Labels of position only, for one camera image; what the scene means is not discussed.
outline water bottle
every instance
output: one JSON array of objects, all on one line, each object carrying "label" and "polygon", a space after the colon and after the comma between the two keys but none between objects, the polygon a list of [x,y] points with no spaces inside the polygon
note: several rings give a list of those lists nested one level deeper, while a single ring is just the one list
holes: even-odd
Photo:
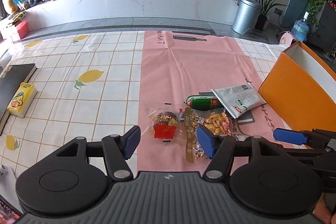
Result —
[{"label": "water bottle", "polygon": [[291,33],[296,39],[296,41],[303,42],[307,38],[307,34],[309,32],[309,26],[307,23],[308,16],[309,16],[309,13],[306,12],[304,14],[303,19],[297,20],[294,23]]}]

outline silver trash can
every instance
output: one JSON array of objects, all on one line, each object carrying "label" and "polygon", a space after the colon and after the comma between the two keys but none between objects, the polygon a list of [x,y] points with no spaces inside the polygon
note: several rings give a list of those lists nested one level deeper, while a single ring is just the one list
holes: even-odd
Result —
[{"label": "silver trash can", "polygon": [[232,30],[242,34],[250,28],[254,29],[261,12],[261,4],[255,0],[238,0],[237,5],[239,8],[232,24]]}]

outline black notebook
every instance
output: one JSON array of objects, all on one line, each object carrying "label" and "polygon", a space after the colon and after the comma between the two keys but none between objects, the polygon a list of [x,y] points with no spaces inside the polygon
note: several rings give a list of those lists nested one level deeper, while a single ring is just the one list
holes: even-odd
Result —
[{"label": "black notebook", "polygon": [[0,76],[0,136],[9,117],[7,107],[22,82],[27,83],[36,70],[35,64],[8,66]]}]

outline metal screw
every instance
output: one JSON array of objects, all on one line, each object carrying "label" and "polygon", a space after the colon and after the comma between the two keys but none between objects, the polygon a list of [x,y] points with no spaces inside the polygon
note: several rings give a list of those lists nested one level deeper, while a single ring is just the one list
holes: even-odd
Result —
[{"label": "metal screw", "polygon": [[125,179],[129,177],[131,173],[127,170],[117,170],[116,172],[113,173],[113,175],[118,178],[118,179]]},{"label": "metal screw", "polygon": [[208,172],[206,172],[205,174],[208,178],[210,179],[218,179],[220,178],[223,174],[222,172],[218,171],[218,170],[210,170]]}]

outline yellow tissue pack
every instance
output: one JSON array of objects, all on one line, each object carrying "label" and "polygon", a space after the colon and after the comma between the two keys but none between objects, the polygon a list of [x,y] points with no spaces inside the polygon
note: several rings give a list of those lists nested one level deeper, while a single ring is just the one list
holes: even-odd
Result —
[{"label": "yellow tissue pack", "polygon": [[30,106],[37,89],[33,84],[21,83],[7,110],[10,114],[23,118]]}]

